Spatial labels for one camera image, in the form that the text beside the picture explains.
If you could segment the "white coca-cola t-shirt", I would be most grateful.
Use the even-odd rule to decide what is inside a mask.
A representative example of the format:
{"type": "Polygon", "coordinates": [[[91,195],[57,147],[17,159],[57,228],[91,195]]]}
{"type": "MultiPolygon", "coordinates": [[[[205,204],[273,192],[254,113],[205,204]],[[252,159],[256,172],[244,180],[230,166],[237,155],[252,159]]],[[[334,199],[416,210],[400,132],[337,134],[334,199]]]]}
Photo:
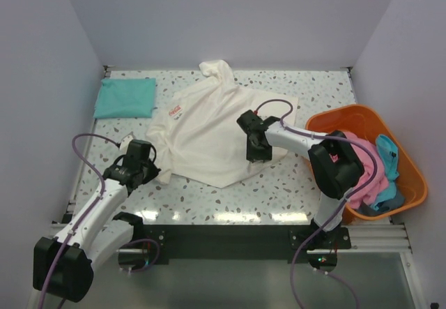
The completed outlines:
{"type": "Polygon", "coordinates": [[[146,139],[156,148],[157,181],[168,184],[172,175],[224,188],[258,174],[280,161],[285,149],[275,147],[272,160],[251,163],[246,159],[247,136],[237,119],[247,110],[261,116],[281,117],[294,125],[298,98],[238,86],[229,64],[223,60],[199,65],[205,80],[175,92],[171,102],[151,120],[146,139]]]}

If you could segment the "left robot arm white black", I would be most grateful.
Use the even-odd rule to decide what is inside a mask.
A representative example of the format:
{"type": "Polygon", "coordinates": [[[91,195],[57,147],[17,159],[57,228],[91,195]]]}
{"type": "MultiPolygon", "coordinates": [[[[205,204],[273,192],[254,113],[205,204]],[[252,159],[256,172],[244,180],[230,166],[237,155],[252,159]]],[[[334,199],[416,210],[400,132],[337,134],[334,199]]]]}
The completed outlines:
{"type": "Polygon", "coordinates": [[[143,258],[130,268],[137,273],[158,260],[162,244],[144,231],[141,217],[117,208],[136,190],[160,173],[157,151],[150,143],[132,140],[127,150],[104,172],[90,200],[52,238],[43,237],[33,250],[33,288],[40,292],[37,307],[51,294],[62,301],[81,301],[89,291],[95,270],[117,250],[140,247],[143,258]]]}

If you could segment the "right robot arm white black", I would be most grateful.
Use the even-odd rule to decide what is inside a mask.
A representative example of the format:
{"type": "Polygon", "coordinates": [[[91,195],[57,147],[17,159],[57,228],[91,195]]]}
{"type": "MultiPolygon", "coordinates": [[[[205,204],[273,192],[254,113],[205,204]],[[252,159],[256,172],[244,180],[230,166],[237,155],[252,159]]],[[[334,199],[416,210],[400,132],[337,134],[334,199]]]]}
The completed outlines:
{"type": "Polygon", "coordinates": [[[287,126],[270,116],[261,119],[251,110],[241,114],[237,124],[247,136],[246,159],[251,163],[272,159],[272,149],[279,147],[306,158],[321,192],[318,211],[310,232],[312,243],[327,248],[335,240],[334,229],[341,223],[347,194],[364,174],[364,166],[345,134],[317,133],[287,126]]]}

